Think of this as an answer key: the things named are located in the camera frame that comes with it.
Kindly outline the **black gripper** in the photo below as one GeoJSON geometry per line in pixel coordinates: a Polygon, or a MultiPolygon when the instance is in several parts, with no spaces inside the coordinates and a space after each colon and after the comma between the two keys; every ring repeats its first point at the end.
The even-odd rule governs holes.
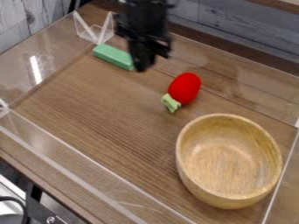
{"type": "MultiPolygon", "coordinates": [[[[168,34],[168,0],[124,0],[124,12],[115,15],[115,33],[129,41],[153,41],[153,53],[168,59],[172,46],[168,34]]],[[[143,43],[129,42],[135,70],[144,72],[155,55],[143,43]]]]}

